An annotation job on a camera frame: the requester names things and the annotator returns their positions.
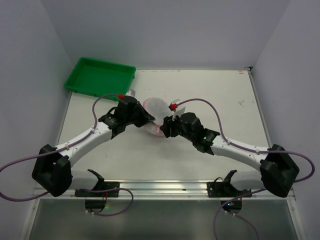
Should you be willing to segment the white mesh laundry bag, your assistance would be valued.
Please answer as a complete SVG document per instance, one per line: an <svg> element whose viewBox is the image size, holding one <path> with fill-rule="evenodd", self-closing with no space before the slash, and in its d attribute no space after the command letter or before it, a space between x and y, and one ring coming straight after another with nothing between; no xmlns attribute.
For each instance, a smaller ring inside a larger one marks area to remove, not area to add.
<svg viewBox="0 0 320 240"><path fill-rule="evenodd" d="M144 125L143 128L152 135L164 137L165 135L160 127L164 124L164 118L172 115L169 104L162 98L150 97L143 102L142 106L155 118L152 122Z"/></svg>

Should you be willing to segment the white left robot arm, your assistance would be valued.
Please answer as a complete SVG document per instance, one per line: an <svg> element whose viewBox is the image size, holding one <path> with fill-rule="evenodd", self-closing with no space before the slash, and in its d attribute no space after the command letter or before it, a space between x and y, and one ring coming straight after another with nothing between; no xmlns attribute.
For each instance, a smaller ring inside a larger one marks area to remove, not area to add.
<svg viewBox="0 0 320 240"><path fill-rule="evenodd" d="M67 190L101 194L106 190L104 178L92 169L73 171L73 166L99 145L123 133L127 126L140 128L154 120L136 98L125 95L105 115L95 116L93 126L77 137L56 147L43 146L31 176L54 197Z"/></svg>

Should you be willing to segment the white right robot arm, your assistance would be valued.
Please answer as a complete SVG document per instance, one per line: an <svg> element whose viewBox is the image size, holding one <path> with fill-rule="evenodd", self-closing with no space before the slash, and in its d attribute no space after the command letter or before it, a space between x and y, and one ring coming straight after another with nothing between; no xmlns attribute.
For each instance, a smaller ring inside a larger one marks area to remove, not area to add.
<svg viewBox="0 0 320 240"><path fill-rule="evenodd" d="M191 112L176 118L165 117L160 130L166 138L181 136L187 139L201 153L226 157L250 166L251 170L244 172L231 170L223 182L218 183L217 188L226 191L230 197L249 193L252 189L266 189L285 198L300 171L281 146L255 147L253 151L249 151L248 144L236 147L221 133L203 127L200 119Z"/></svg>

